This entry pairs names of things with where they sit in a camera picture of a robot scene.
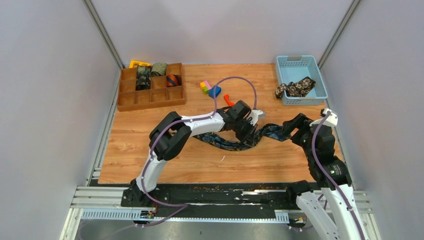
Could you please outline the blue patterned necktie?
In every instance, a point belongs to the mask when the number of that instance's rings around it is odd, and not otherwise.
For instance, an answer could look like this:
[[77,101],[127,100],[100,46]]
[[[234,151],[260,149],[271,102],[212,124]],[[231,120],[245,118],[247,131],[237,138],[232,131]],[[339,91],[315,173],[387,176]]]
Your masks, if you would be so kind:
[[202,133],[195,135],[194,138],[221,150],[239,152],[254,148],[260,142],[262,137],[284,142],[291,138],[291,136],[292,135],[290,133],[283,133],[282,125],[267,123],[261,128],[255,130],[251,143],[227,140],[215,132]]

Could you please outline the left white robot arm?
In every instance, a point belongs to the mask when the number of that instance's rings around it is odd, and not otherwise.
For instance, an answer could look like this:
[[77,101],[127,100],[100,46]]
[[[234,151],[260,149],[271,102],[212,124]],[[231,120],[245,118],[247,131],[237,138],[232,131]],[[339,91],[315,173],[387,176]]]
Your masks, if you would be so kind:
[[155,198],[158,179],[168,161],[176,158],[191,137],[206,133],[233,131],[242,143],[252,143],[257,123],[265,113],[250,108],[239,100],[233,106],[195,116],[183,116],[170,112],[149,134],[149,153],[140,175],[123,191],[121,206],[146,207]]

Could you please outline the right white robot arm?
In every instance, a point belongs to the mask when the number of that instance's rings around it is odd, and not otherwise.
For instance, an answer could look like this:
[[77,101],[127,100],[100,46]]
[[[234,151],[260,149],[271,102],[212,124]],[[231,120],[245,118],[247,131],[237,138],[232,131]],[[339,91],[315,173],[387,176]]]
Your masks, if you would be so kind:
[[310,175],[320,188],[332,215],[328,215],[306,180],[293,182],[287,188],[286,204],[300,209],[323,240],[367,240],[354,197],[347,165],[335,155],[333,128],[337,114],[329,108],[321,110],[321,118],[312,120],[300,113],[282,124],[282,133],[300,146],[308,162]]

